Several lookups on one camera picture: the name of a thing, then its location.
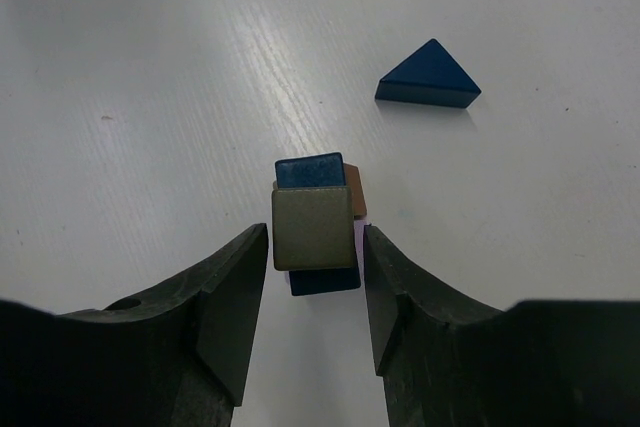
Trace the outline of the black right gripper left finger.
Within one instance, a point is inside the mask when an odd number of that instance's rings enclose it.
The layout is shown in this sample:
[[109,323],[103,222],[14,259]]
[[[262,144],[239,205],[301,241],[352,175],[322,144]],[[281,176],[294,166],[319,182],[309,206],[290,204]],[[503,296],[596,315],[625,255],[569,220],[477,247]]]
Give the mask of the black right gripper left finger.
[[5,426],[227,426],[243,400],[268,256],[255,224],[102,310],[1,304]]

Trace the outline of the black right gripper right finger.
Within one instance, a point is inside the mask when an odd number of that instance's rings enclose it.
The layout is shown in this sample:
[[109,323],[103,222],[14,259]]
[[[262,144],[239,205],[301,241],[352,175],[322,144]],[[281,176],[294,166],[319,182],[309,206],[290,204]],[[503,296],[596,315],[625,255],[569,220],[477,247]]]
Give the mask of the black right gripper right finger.
[[639,305],[528,300],[498,310],[364,231],[375,371],[393,426],[635,426]]

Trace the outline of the purple wood cube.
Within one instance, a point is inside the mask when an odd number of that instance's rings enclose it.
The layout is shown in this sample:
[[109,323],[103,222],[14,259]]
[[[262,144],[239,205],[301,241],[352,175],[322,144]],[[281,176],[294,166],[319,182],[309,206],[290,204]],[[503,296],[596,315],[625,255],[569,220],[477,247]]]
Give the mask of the purple wood cube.
[[357,219],[354,221],[354,239],[355,239],[355,252],[357,266],[360,271],[363,271],[364,263],[364,230],[367,222],[365,219]]

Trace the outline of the grey wood cube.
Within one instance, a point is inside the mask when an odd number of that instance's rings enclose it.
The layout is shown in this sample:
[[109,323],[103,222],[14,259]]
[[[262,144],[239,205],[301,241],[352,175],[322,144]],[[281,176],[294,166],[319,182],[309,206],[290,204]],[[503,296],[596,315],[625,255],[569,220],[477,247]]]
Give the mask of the grey wood cube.
[[275,189],[271,203],[276,270],[347,269],[356,265],[349,187]]

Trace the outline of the brown wood block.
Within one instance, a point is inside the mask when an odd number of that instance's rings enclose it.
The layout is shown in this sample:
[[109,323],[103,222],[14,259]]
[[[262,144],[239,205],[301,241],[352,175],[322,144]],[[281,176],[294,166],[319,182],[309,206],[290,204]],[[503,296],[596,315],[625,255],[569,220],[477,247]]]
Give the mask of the brown wood block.
[[364,218],[367,215],[367,206],[364,191],[357,166],[348,163],[344,164],[347,186],[352,192],[352,206],[355,218]]

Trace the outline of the blue rectangular block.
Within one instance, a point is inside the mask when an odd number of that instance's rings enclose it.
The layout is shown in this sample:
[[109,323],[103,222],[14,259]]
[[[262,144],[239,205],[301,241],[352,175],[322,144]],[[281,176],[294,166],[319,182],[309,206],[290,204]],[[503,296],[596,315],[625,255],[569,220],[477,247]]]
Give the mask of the blue rectangular block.
[[[275,162],[278,188],[343,187],[347,177],[340,152],[281,159]],[[361,286],[357,264],[348,268],[292,271],[289,284],[293,296],[340,292]]]

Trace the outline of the blue triangular block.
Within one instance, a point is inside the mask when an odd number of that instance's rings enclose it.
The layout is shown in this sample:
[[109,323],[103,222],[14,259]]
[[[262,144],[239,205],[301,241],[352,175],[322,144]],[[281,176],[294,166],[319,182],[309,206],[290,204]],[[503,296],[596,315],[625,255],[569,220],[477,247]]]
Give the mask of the blue triangular block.
[[432,38],[379,80],[374,98],[466,109],[481,93],[455,58]]

